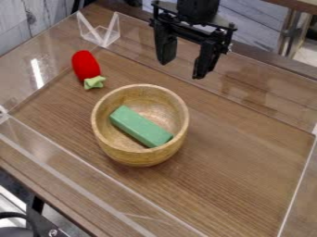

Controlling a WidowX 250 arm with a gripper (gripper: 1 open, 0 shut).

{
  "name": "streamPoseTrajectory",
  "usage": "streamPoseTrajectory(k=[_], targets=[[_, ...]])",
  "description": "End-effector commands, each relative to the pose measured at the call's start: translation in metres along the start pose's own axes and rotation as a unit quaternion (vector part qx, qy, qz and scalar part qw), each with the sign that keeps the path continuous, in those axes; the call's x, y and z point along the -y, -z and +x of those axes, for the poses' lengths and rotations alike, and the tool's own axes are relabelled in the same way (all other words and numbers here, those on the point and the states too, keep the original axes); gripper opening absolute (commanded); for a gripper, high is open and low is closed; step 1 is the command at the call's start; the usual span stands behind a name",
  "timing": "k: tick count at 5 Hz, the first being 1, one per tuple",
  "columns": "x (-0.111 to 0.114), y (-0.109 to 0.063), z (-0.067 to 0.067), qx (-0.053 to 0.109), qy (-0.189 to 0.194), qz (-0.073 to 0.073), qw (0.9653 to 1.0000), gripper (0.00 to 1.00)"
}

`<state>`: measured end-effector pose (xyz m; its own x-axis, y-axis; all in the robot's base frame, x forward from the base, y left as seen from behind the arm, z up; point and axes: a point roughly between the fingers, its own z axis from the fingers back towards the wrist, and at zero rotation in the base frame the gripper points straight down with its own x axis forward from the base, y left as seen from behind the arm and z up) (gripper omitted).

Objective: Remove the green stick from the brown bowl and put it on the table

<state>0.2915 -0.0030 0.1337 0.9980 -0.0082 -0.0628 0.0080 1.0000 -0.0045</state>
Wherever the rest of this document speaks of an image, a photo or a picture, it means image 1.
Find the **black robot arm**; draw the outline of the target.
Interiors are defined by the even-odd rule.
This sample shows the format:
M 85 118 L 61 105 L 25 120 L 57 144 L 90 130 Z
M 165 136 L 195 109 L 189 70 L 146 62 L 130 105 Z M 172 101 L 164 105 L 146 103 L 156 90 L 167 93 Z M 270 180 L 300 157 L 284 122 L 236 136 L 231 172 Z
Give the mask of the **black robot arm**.
M 201 80 L 215 70 L 221 54 L 231 51 L 237 25 L 219 15 L 221 0 L 177 0 L 176 3 L 154 0 L 154 29 L 157 57 L 161 65 L 169 64 L 177 55 L 177 39 L 201 45 L 195 60 L 193 75 Z

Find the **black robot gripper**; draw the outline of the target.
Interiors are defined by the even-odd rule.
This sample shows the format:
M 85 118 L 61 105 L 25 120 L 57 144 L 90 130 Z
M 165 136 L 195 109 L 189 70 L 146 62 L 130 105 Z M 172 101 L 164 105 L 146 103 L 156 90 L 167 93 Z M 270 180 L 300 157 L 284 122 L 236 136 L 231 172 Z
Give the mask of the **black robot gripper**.
M 154 18 L 175 31 L 179 37 L 201 43 L 200 56 L 195 61 L 192 77 L 201 80 L 213 71 L 221 54 L 232 45 L 236 24 L 219 15 L 221 0 L 177 0 L 176 3 L 154 0 Z M 161 65 L 176 59 L 177 38 L 165 27 L 156 28 L 157 57 Z

